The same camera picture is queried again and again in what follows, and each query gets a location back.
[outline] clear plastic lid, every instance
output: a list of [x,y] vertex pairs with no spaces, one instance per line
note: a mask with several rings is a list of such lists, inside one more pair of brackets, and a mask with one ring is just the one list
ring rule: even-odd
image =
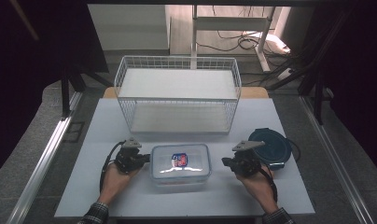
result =
[[203,177],[211,174],[208,146],[170,145],[154,147],[151,174],[155,179]]

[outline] black cable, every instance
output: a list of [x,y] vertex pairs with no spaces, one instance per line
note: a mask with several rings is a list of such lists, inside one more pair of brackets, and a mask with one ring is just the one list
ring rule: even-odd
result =
[[102,167],[102,172],[101,172],[101,178],[99,180],[99,191],[102,190],[102,186],[104,184],[104,179],[105,179],[105,174],[106,174],[106,170],[107,170],[107,166],[109,165],[109,163],[111,162],[110,158],[112,157],[113,155],[113,152],[116,150],[116,148],[118,146],[122,146],[124,145],[126,141],[123,141],[123,142],[119,142],[117,143],[113,148],[112,150],[110,151],[109,155],[106,157],[106,160],[105,160],[105,164],[104,166]]
[[281,54],[281,53],[276,53],[274,52],[270,45],[268,44],[267,41],[265,41],[265,44],[267,45],[268,49],[270,51],[268,51],[267,49],[263,49],[264,50],[264,54],[268,55],[268,56],[275,56],[275,57],[283,57],[283,58],[294,58],[294,56],[290,55],[289,53],[285,53],[285,54]]
[[259,75],[266,75],[269,73],[240,73],[241,76],[259,76]]
[[221,36],[219,31],[217,31],[217,33],[218,33],[218,36],[222,39],[235,39],[235,38],[239,38],[243,36],[251,36],[251,35],[257,34],[258,32],[253,32],[246,35],[244,35],[244,32],[242,32],[240,35],[235,35],[235,36]]
[[214,16],[215,16],[216,15],[215,6],[212,6],[212,10],[214,11]]
[[218,48],[215,48],[215,47],[212,47],[212,46],[199,44],[198,42],[197,42],[197,45],[201,46],[201,47],[204,47],[204,48],[215,49],[215,50],[220,50],[220,51],[225,51],[225,52],[232,51],[233,49],[237,49],[239,47],[239,45],[237,45],[237,46],[235,46],[232,49],[218,49]]
[[325,24],[327,25],[321,30],[315,38],[313,38],[307,45],[298,53],[296,54],[297,57],[305,58],[308,56],[308,54],[311,54],[313,50],[318,45],[319,41],[328,33],[329,29],[331,28],[332,21],[325,21]]
[[272,173],[271,173],[271,169],[270,169],[270,166],[269,166],[269,165],[267,165],[267,164],[265,164],[265,166],[267,167],[267,169],[268,169],[268,172],[270,173],[270,176],[271,176],[271,178],[273,179],[273,176],[272,176]]
[[[247,42],[252,42],[253,41],[253,42],[256,43],[256,45],[252,44],[252,46],[250,46],[249,48],[246,48],[246,47],[242,46],[242,43],[245,42],[245,41],[247,41]],[[241,49],[254,49],[258,45],[258,41],[255,40],[255,39],[252,39],[252,38],[240,37],[238,39],[238,45],[239,45],[239,47],[241,47]]]
[[270,172],[269,174],[267,172],[265,172],[263,169],[260,168],[259,172],[265,176],[265,178],[267,179],[268,183],[270,184],[270,187],[272,189],[272,195],[273,195],[273,199],[275,200],[275,202],[278,202],[278,189],[275,185],[275,183],[273,182],[273,176],[272,176],[272,173],[270,171],[270,168],[267,166],[268,168],[268,171]]
[[297,158],[295,158],[295,161],[296,162],[298,162],[299,160],[300,160],[300,158],[301,158],[301,149],[299,148],[299,146],[296,144],[296,143],[294,143],[292,140],[290,140],[290,139],[288,139],[287,138],[287,140],[294,146],[294,147],[296,147],[296,149],[297,149],[297,152],[298,152],[298,156],[297,156]]
[[238,17],[241,16],[242,13],[244,13],[246,11],[246,7],[244,7],[241,12],[238,14]]
[[250,11],[252,10],[252,7],[249,7],[249,12],[247,13],[247,17],[250,17]]
[[269,80],[271,80],[272,78],[275,78],[276,76],[279,76],[281,72],[287,69],[291,64],[292,64],[291,60],[286,60],[279,67],[273,70],[272,75],[268,75],[265,78],[263,78],[263,80],[261,80],[261,82],[258,85],[262,86],[262,84],[265,82],[265,85],[263,87],[267,87]]
[[253,83],[256,83],[256,82],[260,82],[261,80],[255,80],[255,81],[251,81],[251,82],[246,82],[246,83],[242,83],[243,86],[247,86],[247,85],[250,85],[250,84],[253,84]]
[[275,66],[275,67],[283,66],[283,63],[280,63],[280,64],[273,63],[270,59],[268,59],[267,62],[270,63],[270,64],[272,64],[272,65]]

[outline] aluminum rail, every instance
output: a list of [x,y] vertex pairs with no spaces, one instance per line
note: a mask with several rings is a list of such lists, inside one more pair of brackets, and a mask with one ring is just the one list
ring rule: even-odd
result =
[[22,223],[26,215],[28,214],[29,209],[31,208],[32,202],[35,199],[35,196],[40,189],[40,186],[43,182],[44,177],[46,176],[47,170],[51,165],[52,159],[57,152],[58,146],[63,139],[63,135],[67,130],[67,127],[70,124],[70,121],[73,115],[76,112],[78,102],[80,101],[82,93],[75,92],[70,100],[70,109],[71,112],[66,119],[58,122],[57,127],[54,130],[49,142],[44,149],[44,152],[37,163],[32,175],[26,184],[25,189],[23,190],[20,198],[18,199],[13,211],[11,212],[10,217],[7,220],[7,223]]
[[326,130],[323,126],[317,123],[316,118],[312,113],[313,107],[308,97],[301,96],[300,102],[302,103],[311,123],[314,125],[314,130],[316,131],[317,136],[322,142],[323,148],[328,155],[331,166],[333,167],[337,177],[339,178],[342,184],[342,188],[345,191],[345,194],[348,196],[348,200],[354,208],[354,211],[360,223],[374,223],[369,213],[369,209],[367,208],[363,198],[361,197],[359,190],[357,189],[345,167],[343,166],[336,149],[328,138]]

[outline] white shelf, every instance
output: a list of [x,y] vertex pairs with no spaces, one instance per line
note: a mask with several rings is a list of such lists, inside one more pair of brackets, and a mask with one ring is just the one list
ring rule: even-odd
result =
[[133,133],[227,133],[222,104],[137,104]]
[[119,97],[237,100],[232,71],[129,68]]

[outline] wrist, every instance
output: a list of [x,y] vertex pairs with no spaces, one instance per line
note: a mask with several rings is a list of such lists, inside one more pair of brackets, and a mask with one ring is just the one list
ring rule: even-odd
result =
[[117,193],[110,192],[110,191],[101,191],[101,195],[99,195],[98,202],[104,203],[107,206],[113,202],[113,199],[116,197]]
[[261,208],[264,210],[264,212],[267,215],[272,214],[278,211],[279,209],[278,205],[273,200],[273,198],[269,198],[269,197],[268,198],[266,197],[264,199],[258,198],[258,202],[260,203]]

